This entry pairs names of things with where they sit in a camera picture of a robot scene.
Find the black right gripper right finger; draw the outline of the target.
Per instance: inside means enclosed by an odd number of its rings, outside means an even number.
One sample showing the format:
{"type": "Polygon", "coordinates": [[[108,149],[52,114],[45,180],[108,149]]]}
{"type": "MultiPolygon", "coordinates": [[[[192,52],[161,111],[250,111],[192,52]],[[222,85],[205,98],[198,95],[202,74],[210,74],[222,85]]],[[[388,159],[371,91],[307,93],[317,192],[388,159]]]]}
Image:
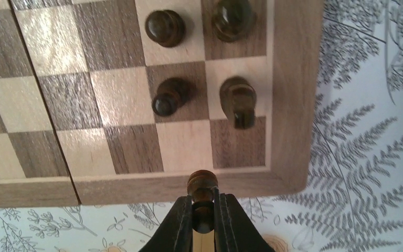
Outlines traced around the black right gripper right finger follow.
{"type": "Polygon", "coordinates": [[[214,189],[215,251],[274,251],[233,194],[214,189]]]}

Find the dark chess piece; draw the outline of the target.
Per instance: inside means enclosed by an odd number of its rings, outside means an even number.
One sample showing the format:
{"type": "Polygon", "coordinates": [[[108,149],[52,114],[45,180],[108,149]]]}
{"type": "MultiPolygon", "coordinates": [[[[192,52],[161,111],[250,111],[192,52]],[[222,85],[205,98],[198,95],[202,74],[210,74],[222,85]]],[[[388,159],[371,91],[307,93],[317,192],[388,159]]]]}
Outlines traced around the dark chess piece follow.
{"type": "Polygon", "coordinates": [[[216,37],[232,43],[246,37],[256,21],[256,13],[247,0],[223,0],[215,5],[211,24],[216,37]]]}
{"type": "Polygon", "coordinates": [[[219,91],[220,105],[231,126],[246,130],[254,126],[257,95],[243,77],[226,79],[219,91]]]}

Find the dark pawn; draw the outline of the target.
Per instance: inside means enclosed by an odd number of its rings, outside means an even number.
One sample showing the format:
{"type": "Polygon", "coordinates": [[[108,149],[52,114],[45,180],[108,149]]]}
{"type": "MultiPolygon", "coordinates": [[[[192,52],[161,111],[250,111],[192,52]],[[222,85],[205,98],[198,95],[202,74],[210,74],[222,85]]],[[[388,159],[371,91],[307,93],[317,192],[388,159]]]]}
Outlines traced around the dark pawn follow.
{"type": "Polygon", "coordinates": [[[209,170],[198,170],[188,179],[187,193],[193,201],[192,226],[193,230],[200,234],[214,230],[215,189],[218,189],[218,180],[209,170]]]}
{"type": "Polygon", "coordinates": [[[188,80],[173,77],[164,80],[152,99],[153,112],[160,117],[169,117],[185,105],[194,95],[194,86],[188,80]]]}
{"type": "Polygon", "coordinates": [[[186,25],[182,17],[173,10],[155,10],[145,20],[145,32],[150,40],[162,47],[172,48],[185,38],[186,25]]]}

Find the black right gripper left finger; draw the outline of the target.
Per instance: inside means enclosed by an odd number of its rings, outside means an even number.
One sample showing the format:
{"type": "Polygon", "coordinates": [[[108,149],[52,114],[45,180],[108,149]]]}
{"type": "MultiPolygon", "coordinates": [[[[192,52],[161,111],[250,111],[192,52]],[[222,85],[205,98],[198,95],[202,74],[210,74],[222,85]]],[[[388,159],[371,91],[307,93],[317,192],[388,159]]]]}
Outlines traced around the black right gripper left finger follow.
{"type": "Polygon", "coordinates": [[[140,252],[192,251],[192,198],[179,197],[140,252]]]}

